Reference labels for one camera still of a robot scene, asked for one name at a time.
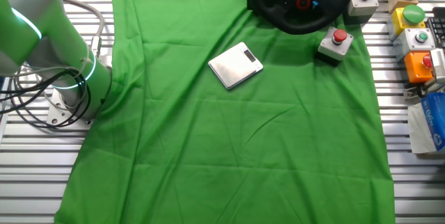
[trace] blue box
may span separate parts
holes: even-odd
[[[445,146],[445,93],[429,93],[421,103],[434,145],[440,151]]]

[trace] green backdrop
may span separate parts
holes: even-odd
[[[111,94],[56,223],[395,222],[359,26],[331,67],[313,57],[325,30],[285,34],[246,0],[113,0],[113,9]],[[264,69],[228,91],[207,63],[240,41]]]

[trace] metal bracket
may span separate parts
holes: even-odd
[[[407,102],[413,102],[415,104],[420,102],[420,96],[418,94],[419,88],[408,88],[403,91],[403,97]]]
[[[51,97],[51,101],[58,107],[61,107],[63,109],[66,109],[65,104],[62,102],[62,99],[60,98],[60,93],[54,89],[53,95]],[[48,110],[48,117],[47,122],[48,124],[58,124],[61,122],[66,121],[71,116],[71,112],[58,109],[53,104],[49,105]],[[85,130],[89,129],[91,127],[91,124],[93,123],[93,120],[78,120],[75,122],[72,126],[74,126],[75,129],[78,130]]]
[[[99,58],[100,56],[101,47],[102,47],[102,38],[99,36],[93,36],[91,40],[91,51],[97,58]]]

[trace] black cable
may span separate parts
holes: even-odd
[[[7,101],[9,99],[16,98],[17,96],[23,95],[25,93],[27,93],[27,92],[20,92],[20,93],[18,93],[16,95],[11,95],[10,97],[4,97],[4,98],[0,99],[0,102],[4,102],[4,101]]]
[[[76,106],[74,112],[72,112],[71,116],[70,116],[68,119],[66,119],[65,121],[63,121],[63,122],[61,122],[61,123],[59,123],[59,124],[57,124],[57,125],[52,125],[52,124],[49,124],[49,123],[47,123],[47,122],[45,122],[45,121],[39,119],[37,116],[33,115],[32,112],[30,112],[26,107],[24,108],[24,110],[25,110],[25,111],[26,111],[32,118],[34,118],[35,120],[37,120],[40,124],[43,124],[43,126],[42,126],[42,125],[37,125],[37,124],[35,124],[34,122],[31,122],[31,121],[27,120],[27,119],[26,119],[26,118],[25,118],[25,117],[24,117],[18,110],[16,110],[16,112],[17,112],[17,114],[20,116],[20,118],[21,118],[23,121],[25,121],[26,123],[32,125],[33,127],[45,128],[45,129],[54,129],[54,128],[58,128],[58,127],[67,127],[67,126],[70,126],[70,125],[74,124],[74,123],[77,122],[79,119],[81,119],[82,116],[83,116],[83,115],[86,113],[86,111],[89,109],[90,104],[91,104],[91,92],[90,92],[90,88],[88,87],[88,84],[86,83],[86,80],[83,78],[82,75],[78,75],[78,74],[74,73],[74,72],[71,71],[71,70],[68,71],[68,74],[71,75],[72,77],[74,77],[75,81],[77,82],[77,86],[78,86],[78,89],[79,89],[80,98],[83,98],[83,94],[84,94],[85,92],[87,92],[87,94],[88,94],[88,101],[87,101],[86,107],[84,108],[84,110],[81,112],[81,114],[80,114],[77,118],[75,118],[74,120],[72,119],[72,118],[77,114],[77,112],[79,111],[79,109],[81,108],[82,103],[79,103],[79,104]],[[22,86],[20,85],[19,81],[18,81],[17,79],[14,79],[14,80],[15,80],[15,85],[16,85],[17,87],[19,87],[19,88],[22,88]],[[86,90],[86,91],[82,91],[82,84],[85,84],[85,90]],[[21,98],[20,96],[18,96],[17,98],[18,98],[18,100],[20,101],[20,103],[23,103],[23,100],[22,100],[22,98]]]
[[[34,96],[32,96],[32,98],[30,98],[30,100],[24,102],[23,104],[16,105],[16,106],[13,106],[13,107],[11,107],[9,109],[2,110],[2,111],[0,111],[0,114],[10,113],[12,111],[15,111],[17,109],[21,109],[21,108],[27,106],[33,100],[35,100],[37,97],[39,97],[43,93],[43,91],[45,91],[45,89],[49,85],[51,85],[53,82],[55,82],[57,79],[59,79],[61,76],[65,75],[65,74],[66,74],[66,71],[58,73],[58,74],[54,75],[52,78],[50,78],[50,79],[48,79],[46,81],[42,81],[39,84],[37,84],[36,86],[31,87],[32,90],[30,90],[30,89],[23,89],[23,90],[16,90],[16,91],[7,90],[7,91],[10,91],[10,92],[6,93],[6,94],[17,94],[17,93],[21,93],[21,92],[24,92],[24,91],[26,91],[26,92],[33,92],[33,91],[37,91],[37,90],[38,90],[38,92]]]

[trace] digital scale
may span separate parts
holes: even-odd
[[[209,61],[209,66],[227,89],[233,88],[263,69],[263,65],[244,42],[238,43]]]

